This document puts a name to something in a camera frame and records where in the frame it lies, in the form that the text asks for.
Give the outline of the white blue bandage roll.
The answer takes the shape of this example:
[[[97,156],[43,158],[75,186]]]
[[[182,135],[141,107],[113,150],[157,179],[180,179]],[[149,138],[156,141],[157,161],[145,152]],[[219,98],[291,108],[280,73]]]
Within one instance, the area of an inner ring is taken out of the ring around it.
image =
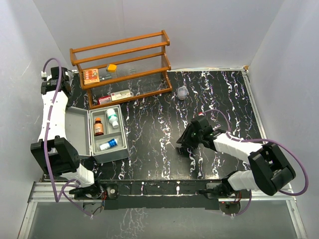
[[[100,150],[103,151],[103,150],[107,150],[107,149],[110,149],[110,148],[113,148],[115,146],[118,145],[118,140],[116,138],[113,138],[103,144],[101,144],[99,146]]]

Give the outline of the grey plastic tray insert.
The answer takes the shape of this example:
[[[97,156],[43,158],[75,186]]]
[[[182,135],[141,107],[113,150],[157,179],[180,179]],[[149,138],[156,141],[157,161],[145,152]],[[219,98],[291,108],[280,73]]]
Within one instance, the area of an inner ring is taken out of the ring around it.
[[[118,128],[113,128],[109,123],[106,110],[114,109],[118,117]],[[100,109],[90,110],[90,128],[91,128],[91,153],[95,159],[101,163],[122,160],[129,157],[128,143],[124,129],[123,114],[120,105],[104,107]],[[100,118],[104,127],[104,134],[94,136],[95,118]],[[113,138],[118,140],[118,145],[101,151],[99,146]]]

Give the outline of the small white bottle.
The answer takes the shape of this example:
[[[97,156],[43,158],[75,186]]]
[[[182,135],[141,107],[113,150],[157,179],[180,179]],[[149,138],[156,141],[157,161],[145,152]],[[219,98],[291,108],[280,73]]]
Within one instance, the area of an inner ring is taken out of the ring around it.
[[[118,117],[114,109],[108,109],[106,110],[106,115],[108,118],[109,123],[112,125],[113,128],[118,128]]]

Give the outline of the grey metal case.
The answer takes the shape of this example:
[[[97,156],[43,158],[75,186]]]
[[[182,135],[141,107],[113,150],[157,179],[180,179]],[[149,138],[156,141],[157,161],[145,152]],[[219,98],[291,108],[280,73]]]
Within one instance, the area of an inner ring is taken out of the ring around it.
[[[81,158],[92,156],[100,163],[129,158],[120,105],[95,110],[69,107],[65,130],[68,141]]]

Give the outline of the brown medicine bottle orange cap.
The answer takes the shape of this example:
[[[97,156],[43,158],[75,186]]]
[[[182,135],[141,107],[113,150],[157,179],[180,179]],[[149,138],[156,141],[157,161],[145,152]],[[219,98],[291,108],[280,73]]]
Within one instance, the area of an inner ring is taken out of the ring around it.
[[[104,134],[104,127],[100,118],[95,118],[94,123],[94,136],[100,136]]]

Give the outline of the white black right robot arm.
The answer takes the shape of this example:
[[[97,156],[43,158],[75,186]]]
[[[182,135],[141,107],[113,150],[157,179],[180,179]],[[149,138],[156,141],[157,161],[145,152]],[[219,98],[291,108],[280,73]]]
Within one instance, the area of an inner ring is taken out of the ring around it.
[[[197,116],[187,125],[177,140],[182,148],[196,149],[199,144],[215,152],[226,153],[250,166],[247,171],[234,171],[213,188],[201,190],[201,194],[235,197],[241,190],[261,190],[273,196],[296,177],[296,173],[274,143],[244,142],[231,138],[221,129],[213,129],[205,116]]]

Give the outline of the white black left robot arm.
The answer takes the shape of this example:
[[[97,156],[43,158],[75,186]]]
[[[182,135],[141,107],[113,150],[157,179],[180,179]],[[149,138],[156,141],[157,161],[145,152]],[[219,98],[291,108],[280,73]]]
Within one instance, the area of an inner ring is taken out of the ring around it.
[[[65,130],[65,116],[71,95],[68,70],[51,68],[47,77],[41,73],[43,119],[38,141],[30,145],[30,151],[46,175],[75,179],[80,187],[93,199],[103,193],[103,186],[94,180],[94,173],[80,163],[77,149],[68,141]]]

